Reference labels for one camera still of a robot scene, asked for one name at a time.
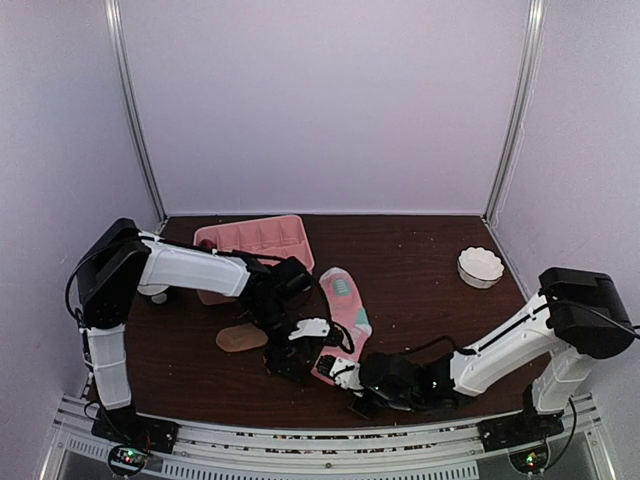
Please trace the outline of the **pink divided organizer tray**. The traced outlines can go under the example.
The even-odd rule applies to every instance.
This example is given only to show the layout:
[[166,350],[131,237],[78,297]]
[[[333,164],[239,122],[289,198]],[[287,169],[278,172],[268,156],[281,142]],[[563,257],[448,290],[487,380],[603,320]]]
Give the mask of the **pink divided organizer tray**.
[[234,297],[238,301],[249,300],[255,293],[271,293],[288,301],[311,288],[315,260],[297,215],[205,226],[196,230],[193,244],[199,247],[202,239],[216,244],[218,256],[246,267],[247,282]]

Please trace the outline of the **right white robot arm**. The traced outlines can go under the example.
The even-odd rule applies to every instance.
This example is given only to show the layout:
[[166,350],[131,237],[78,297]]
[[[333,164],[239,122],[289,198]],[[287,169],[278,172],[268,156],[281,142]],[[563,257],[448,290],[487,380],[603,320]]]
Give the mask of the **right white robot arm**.
[[539,283],[537,293],[505,323],[436,361],[413,363],[405,353],[368,355],[359,364],[361,390],[352,411],[366,419],[385,409],[449,414],[524,364],[549,355],[525,395],[527,408],[512,423],[519,440],[535,440],[597,361],[620,355],[639,338],[609,275],[552,267]]

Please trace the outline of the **right aluminium frame post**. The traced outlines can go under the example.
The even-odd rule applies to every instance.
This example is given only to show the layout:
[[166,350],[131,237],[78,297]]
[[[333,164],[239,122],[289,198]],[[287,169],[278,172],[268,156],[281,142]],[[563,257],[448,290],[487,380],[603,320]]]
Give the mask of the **right aluminium frame post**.
[[531,0],[529,2],[516,90],[498,167],[483,215],[484,221],[488,225],[493,224],[497,218],[501,201],[506,195],[510,175],[515,165],[526,109],[530,101],[537,70],[546,4],[547,2],[543,0]]

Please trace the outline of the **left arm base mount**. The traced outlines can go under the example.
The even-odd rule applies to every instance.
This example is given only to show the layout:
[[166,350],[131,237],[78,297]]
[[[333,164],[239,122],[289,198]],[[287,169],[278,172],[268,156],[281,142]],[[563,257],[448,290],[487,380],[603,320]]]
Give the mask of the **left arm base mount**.
[[109,469],[116,475],[131,477],[141,473],[158,453],[172,453],[178,430],[177,423],[154,418],[139,417],[128,430],[114,426],[106,418],[96,418],[91,434],[113,443],[107,453]]

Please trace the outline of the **left aluminium frame post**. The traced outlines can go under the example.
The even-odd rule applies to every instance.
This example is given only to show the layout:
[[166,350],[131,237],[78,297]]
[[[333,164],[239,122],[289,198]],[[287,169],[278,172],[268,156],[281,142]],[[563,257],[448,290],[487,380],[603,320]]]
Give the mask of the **left aluminium frame post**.
[[118,0],[106,0],[104,2],[107,27],[113,48],[116,68],[118,72],[120,88],[124,100],[126,119],[134,146],[137,162],[146,191],[149,195],[155,215],[159,222],[165,221],[168,216],[161,198],[160,189],[154,173],[146,139],[144,136],[141,117],[136,101],[134,83],[129,65],[126,40],[121,15],[121,2]]

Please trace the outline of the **white round cup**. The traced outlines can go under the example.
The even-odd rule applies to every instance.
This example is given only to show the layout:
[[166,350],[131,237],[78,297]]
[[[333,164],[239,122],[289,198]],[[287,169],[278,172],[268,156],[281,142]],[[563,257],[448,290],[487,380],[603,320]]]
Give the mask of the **white round cup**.
[[139,285],[137,291],[140,295],[149,299],[153,304],[161,305],[168,299],[169,286],[167,285]]

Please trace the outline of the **aluminium frame post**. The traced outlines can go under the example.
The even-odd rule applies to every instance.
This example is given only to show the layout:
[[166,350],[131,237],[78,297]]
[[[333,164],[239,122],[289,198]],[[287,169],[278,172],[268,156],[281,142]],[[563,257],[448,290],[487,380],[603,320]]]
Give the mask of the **aluminium frame post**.
[[154,173],[146,139],[144,136],[141,117],[136,101],[134,83],[129,65],[126,40],[121,15],[121,2],[118,0],[106,0],[104,2],[107,27],[113,48],[116,68],[118,72],[120,88],[124,100],[126,119],[134,146],[137,162],[146,191],[149,195],[155,215],[159,222],[165,221],[168,216],[161,198],[160,189]]
[[515,165],[526,109],[530,101],[537,70],[546,4],[547,2],[543,0],[531,0],[529,2],[516,90],[498,167],[483,215],[484,221],[488,225],[493,224],[497,218],[501,201],[506,195],[510,175]]

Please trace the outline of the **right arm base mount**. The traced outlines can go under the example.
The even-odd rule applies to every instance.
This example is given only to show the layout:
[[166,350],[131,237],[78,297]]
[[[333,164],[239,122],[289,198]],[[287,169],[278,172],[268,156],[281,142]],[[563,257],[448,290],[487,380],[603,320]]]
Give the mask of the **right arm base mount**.
[[486,453],[505,450],[510,465],[527,475],[540,474],[550,464],[548,439],[564,432],[558,415],[524,411],[483,420],[477,428]]

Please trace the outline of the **tan ribbed sock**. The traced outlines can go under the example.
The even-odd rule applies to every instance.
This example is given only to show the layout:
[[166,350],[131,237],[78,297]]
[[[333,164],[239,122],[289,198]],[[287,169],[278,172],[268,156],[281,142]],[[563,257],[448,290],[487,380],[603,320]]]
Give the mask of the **tan ribbed sock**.
[[253,324],[243,323],[220,330],[215,343],[220,350],[231,355],[264,348],[268,337]]

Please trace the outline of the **dark red rolled sock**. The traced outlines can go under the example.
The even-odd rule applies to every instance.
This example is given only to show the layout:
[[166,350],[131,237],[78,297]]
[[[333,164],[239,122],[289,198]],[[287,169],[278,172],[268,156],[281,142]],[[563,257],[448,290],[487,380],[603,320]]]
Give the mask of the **dark red rolled sock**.
[[214,250],[214,249],[216,249],[216,244],[215,244],[213,241],[209,240],[209,239],[202,239],[202,240],[198,243],[198,246],[199,246],[200,248],[207,249],[207,250]]

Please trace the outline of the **white scalloped bowl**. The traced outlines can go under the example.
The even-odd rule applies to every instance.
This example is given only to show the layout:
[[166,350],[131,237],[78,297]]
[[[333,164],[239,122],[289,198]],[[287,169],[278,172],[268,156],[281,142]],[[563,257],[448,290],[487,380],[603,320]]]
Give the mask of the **white scalloped bowl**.
[[502,278],[504,270],[502,260],[493,251],[483,247],[468,247],[457,257],[460,279],[476,289],[493,287]]

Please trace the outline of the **pink patterned sock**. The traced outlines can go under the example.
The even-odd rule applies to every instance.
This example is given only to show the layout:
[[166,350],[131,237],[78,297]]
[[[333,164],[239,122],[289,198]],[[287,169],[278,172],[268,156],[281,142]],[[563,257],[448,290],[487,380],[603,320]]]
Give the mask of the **pink patterned sock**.
[[[339,327],[344,327],[348,333],[344,335],[342,345],[346,348],[353,345],[353,352],[346,353],[340,347],[325,346],[318,359],[323,355],[333,355],[359,363],[373,328],[369,323],[355,280],[346,270],[332,267],[321,275],[320,287],[328,300],[332,320]],[[361,396],[360,391],[351,392]]]

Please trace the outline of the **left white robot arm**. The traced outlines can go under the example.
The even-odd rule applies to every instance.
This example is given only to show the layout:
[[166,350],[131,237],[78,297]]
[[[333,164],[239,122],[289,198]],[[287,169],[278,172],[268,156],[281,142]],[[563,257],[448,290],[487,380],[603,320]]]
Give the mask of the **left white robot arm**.
[[83,337],[106,429],[123,444],[137,442],[144,424],[130,410],[125,331],[137,295],[170,288],[212,292],[238,301],[267,336],[265,363],[293,381],[302,376],[307,346],[292,339],[288,302],[308,289],[308,268],[284,254],[219,250],[170,241],[116,220],[81,258],[65,286],[65,304]]

